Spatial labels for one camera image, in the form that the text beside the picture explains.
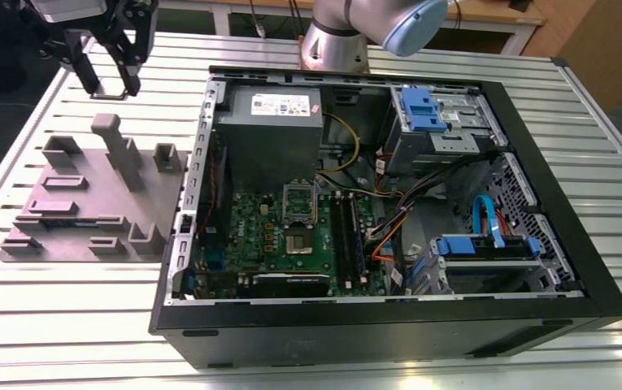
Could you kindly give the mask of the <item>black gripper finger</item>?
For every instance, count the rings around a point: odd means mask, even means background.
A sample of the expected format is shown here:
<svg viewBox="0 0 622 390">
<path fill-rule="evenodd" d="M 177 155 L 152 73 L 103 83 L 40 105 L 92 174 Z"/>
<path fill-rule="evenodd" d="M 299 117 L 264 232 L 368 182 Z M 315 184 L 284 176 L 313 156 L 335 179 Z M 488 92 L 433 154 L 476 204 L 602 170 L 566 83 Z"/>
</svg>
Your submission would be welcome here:
<svg viewBox="0 0 622 390">
<path fill-rule="evenodd" d="M 53 57 L 60 65 L 73 72 L 88 94 L 96 92 L 99 79 L 91 61 L 84 53 L 81 34 L 63 28 L 49 28 L 48 38 L 40 46 L 41 51 Z"/>
<path fill-rule="evenodd" d="M 157 22 L 159 2 L 151 1 L 151 23 L 128 25 L 112 15 L 107 29 L 105 49 L 116 63 L 125 92 L 136 96 L 140 89 L 137 76 L 141 65 L 147 62 L 153 47 L 153 35 Z"/>
</svg>

